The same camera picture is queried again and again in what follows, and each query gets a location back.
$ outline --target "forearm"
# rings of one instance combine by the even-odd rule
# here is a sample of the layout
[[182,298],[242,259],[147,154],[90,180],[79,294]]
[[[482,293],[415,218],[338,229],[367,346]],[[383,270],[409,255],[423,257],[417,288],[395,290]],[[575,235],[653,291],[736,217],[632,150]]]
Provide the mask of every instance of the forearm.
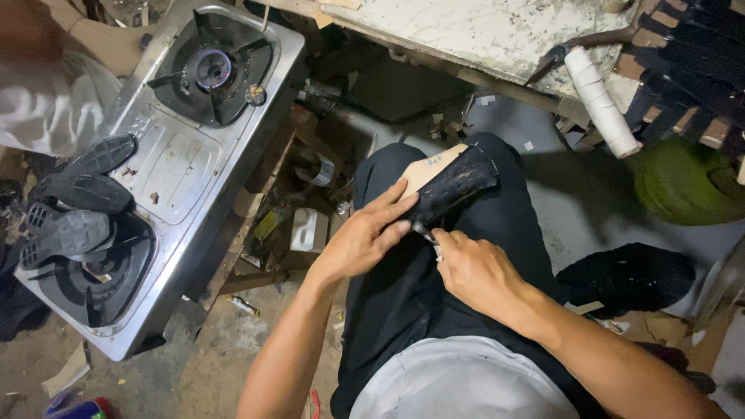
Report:
[[311,268],[254,360],[238,418],[298,418],[318,366],[335,281]]
[[626,419],[726,417],[684,376],[636,344],[538,290],[527,293],[526,317],[533,324],[518,323],[516,330],[545,347],[606,409]]

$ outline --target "stove knob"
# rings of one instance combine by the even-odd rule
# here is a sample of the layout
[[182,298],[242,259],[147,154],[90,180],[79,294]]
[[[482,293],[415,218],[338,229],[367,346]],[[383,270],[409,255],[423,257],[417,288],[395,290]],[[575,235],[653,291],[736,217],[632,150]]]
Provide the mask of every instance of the stove knob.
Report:
[[246,91],[246,102],[249,105],[260,107],[267,101],[267,91],[261,86],[252,84]]

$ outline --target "gas stove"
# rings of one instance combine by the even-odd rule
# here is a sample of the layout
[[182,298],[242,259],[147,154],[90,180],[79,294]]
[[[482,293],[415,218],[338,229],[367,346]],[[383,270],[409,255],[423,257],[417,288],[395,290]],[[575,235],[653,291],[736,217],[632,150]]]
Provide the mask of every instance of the gas stove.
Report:
[[220,262],[203,255],[302,86],[302,35],[261,24],[219,1],[173,3],[101,129],[136,138],[109,173],[135,203],[110,216],[117,257],[108,267],[71,257],[16,270],[115,361],[157,340],[191,273]]

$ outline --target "left hand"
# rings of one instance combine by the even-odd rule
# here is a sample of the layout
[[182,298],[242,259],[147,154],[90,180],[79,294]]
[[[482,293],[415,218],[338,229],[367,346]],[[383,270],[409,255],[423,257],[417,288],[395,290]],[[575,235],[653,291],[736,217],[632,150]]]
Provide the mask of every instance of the left hand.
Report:
[[406,184],[406,179],[399,180],[349,217],[318,256],[311,271],[325,282],[335,283],[344,277],[363,274],[380,262],[411,228],[409,221],[393,223],[419,199],[419,194],[414,193],[399,201]]

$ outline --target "right hand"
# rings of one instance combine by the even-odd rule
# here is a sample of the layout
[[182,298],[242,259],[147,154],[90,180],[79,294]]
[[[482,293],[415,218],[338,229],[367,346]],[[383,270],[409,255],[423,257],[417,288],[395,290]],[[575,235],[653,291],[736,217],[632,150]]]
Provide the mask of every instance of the right hand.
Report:
[[443,253],[437,270],[451,294],[516,332],[538,338],[542,322],[537,309],[548,297],[520,277],[502,248],[460,231],[436,228],[432,234]]

